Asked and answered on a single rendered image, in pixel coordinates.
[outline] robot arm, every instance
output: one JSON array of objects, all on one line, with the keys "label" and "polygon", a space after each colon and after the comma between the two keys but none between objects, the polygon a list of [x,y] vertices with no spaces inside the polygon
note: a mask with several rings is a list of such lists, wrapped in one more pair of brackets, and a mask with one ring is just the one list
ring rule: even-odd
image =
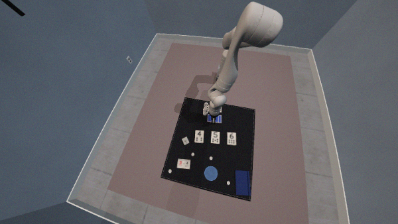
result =
[{"label": "robot arm", "polygon": [[218,116],[228,92],[237,78],[237,53],[240,48],[264,47],[270,44],[282,29],[283,18],[273,9],[256,2],[249,3],[243,10],[237,26],[227,32],[222,40],[222,61],[215,84],[208,90],[210,104],[205,105],[203,114]]}]

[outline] white card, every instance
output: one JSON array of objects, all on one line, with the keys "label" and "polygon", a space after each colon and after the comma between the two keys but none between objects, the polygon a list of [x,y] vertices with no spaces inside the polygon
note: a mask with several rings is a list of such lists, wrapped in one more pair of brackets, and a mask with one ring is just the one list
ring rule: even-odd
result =
[{"label": "white card", "polygon": [[236,145],[236,133],[227,133],[227,144]]},{"label": "white card", "polygon": [[219,131],[212,131],[211,143],[213,143],[213,144],[219,144],[220,143],[220,132]]},{"label": "white card", "polygon": [[187,169],[189,170],[190,168],[190,160],[185,160],[183,158],[179,158],[177,162],[177,168],[178,169]]},{"label": "white card", "polygon": [[182,138],[182,142],[184,143],[184,145],[189,143],[188,137],[184,137]]},{"label": "white card", "polygon": [[195,143],[203,143],[204,131],[195,130]]}]

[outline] blue disc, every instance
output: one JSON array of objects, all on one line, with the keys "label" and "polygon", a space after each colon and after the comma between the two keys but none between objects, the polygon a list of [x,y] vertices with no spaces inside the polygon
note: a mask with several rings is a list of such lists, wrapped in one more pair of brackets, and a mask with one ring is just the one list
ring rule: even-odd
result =
[{"label": "blue disc", "polygon": [[204,170],[204,177],[209,181],[215,180],[217,176],[218,176],[218,171],[214,166],[208,166]]}]

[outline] gray tile floor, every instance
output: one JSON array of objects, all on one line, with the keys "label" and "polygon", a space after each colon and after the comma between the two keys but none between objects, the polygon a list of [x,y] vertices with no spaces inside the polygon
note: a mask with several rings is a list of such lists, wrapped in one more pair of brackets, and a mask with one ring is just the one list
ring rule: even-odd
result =
[{"label": "gray tile floor", "polygon": [[[221,46],[221,39],[169,34],[155,36],[109,116],[70,193],[68,203],[114,223],[204,223],[107,189],[135,120],[172,43]],[[340,223],[348,223],[344,219],[346,206],[336,147],[312,52],[273,44],[266,48],[242,50],[291,57],[304,150],[309,223],[339,223],[339,217]]]}]

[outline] wall outlet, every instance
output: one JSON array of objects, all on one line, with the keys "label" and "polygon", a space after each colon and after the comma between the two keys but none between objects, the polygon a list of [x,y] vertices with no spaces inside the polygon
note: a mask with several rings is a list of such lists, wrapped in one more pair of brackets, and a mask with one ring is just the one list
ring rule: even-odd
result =
[{"label": "wall outlet", "polygon": [[133,63],[133,61],[132,61],[132,59],[130,58],[130,56],[128,56],[127,58],[127,61],[131,64],[131,63]]}]

